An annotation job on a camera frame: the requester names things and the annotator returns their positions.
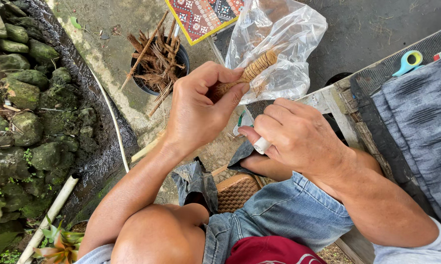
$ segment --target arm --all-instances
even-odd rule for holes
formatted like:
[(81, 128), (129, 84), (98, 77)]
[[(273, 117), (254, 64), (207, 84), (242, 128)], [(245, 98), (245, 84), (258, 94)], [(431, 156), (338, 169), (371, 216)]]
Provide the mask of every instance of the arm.
[(243, 69), (231, 70), (208, 62), (175, 83), (164, 138), (95, 209), (80, 246), (79, 259), (99, 246), (114, 243), (126, 220), (155, 201), (167, 174), (188, 154), (217, 137), (249, 86), (232, 87), (216, 104), (205, 94), (217, 82), (236, 81), (242, 72)]
[(376, 171), (358, 162), (357, 154), (334, 134), (320, 112), (283, 98), (264, 110), (255, 128), (242, 127), (250, 142), (270, 141), (266, 154), (278, 162), (314, 175), (342, 200), (359, 231), (372, 243), (420, 247), (439, 230), (411, 197)]

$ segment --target concrete ground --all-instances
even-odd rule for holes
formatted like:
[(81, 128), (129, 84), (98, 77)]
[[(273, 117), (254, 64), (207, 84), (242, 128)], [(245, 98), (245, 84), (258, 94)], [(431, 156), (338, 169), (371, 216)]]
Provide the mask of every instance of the concrete ground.
[[(151, 117), (154, 95), (149, 95), (138, 88), (131, 80), (120, 90), (126, 74), (130, 71), (131, 53), (134, 48), (125, 39), (127, 33), (137, 36), (139, 29), (152, 33), (168, 7), (163, 0), (45, 0), (61, 23), (65, 32), (74, 42), (77, 50), (88, 66), (95, 72), (106, 92), (110, 95), (119, 111), (123, 114), (138, 137), (142, 148), (149, 144), (167, 123), (170, 114), (171, 95), (164, 101), (157, 112)], [(70, 17), (75, 16), (77, 22), (88, 31), (75, 28)], [(171, 12), (165, 20), (165, 28), (170, 27), (173, 20)], [(119, 34), (112, 34), (116, 28)], [(100, 30), (110, 39), (100, 39)], [(190, 46), (180, 33), (182, 45), (188, 52), (190, 70), (206, 61), (217, 61), (207, 40)], [(243, 108), (238, 107), (232, 115), (228, 126), (212, 143), (196, 153), (207, 171), (213, 171), (228, 163), (236, 148), (245, 139), (233, 139), (229, 134), (238, 121)], [(215, 177), (216, 183), (232, 176), (234, 172), (224, 171)], [(159, 192), (159, 202), (178, 203), (176, 187), (167, 178)]]

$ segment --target clear plastic bag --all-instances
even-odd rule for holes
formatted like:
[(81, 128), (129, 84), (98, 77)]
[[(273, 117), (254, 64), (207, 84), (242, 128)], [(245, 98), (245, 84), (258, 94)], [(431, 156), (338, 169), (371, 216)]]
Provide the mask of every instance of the clear plastic bag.
[[(328, 24), (325, 17), (294, 0), (245, 0), (232, 33), (226, 67), (246, 67), (272, 49), (278, 62), (250, 82), (240, 105), (259, 100), (299, 98), (310, 87), (308, 63)], [(257, 96), (253, 87), (263, 90)]]

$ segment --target white hose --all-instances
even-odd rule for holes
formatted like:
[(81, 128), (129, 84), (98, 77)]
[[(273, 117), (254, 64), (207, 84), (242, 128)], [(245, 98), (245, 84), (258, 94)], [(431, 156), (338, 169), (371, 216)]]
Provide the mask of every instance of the white hose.
[[(54, 219), (56, 219), (56, 216), (58, 215), (59, 211), (61, 211), (62, 206), (64, 205), (65, 201), (71, 194), (78, 181), (78, 178), (74, 179), (72, 178), (72, 176), (70, 176), (65, 182), (64, 186), (56, 197), (56, 200), (54, 200), (47, 213), (49, 219), (51, 220), (51, 223), (54, 221)], [(33, 257), (31, 257), (31, 255), (33, 254), (33, 248), (37, 248), (39, 246), (41, 240), (43, 240), (44, 237), (43, 229), (47, 229), (48, 226), (48, 220), (44, 218), (41, 221), (41, 224), (36, 230), (35, 234), (31, 238), (30, 242), (28, 243), (27, 247), (23, 251), (22, 255), (20, 256), (20, 259), (18, 259), (17, 264), (30, 264), (31, 261), (33, 261)]]
[(128, 161), (126, 160), (126, 154), (124, 153), (123, 139), (121, 137), (121, 134), (119, 133), (118, 122), (116, 122), (116, 117), (114, 116), (113, 109), (111, 108), (110, 101), (108, 100), (108, 96), (106, 96), (106, 92), (103, 89), (103, 86), (100, 84), (100, 81), (93, 73), (93, 70), (90, 69), (90, 71), (92, 72), (93, 77), (97, 81), (98, 87), (100, 87), (100, 91), (102, 92), (103, 97), (105, 98), (106, 105), (108, 105), (108, 109), (110, 110), (111, 117), (113, 118), (114, 128), (116, 129), (116, 134), (118, 135), (118, 143), (119, 143), (119, 149), (121, 150), (121, 157), (123, 158), (124, 168), (126, 169), (126, 173), (127, 173), (127, 172), (129, 172), (129, 166), (128, 166)]

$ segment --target red shirt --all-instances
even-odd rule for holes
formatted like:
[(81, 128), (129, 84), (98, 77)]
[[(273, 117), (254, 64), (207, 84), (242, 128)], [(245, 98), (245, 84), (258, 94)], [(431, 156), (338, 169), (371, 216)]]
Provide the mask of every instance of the red shirt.
[(326, 264), (306, 246), (280, 236), (247, 237), (235, 243), (225, 264)]

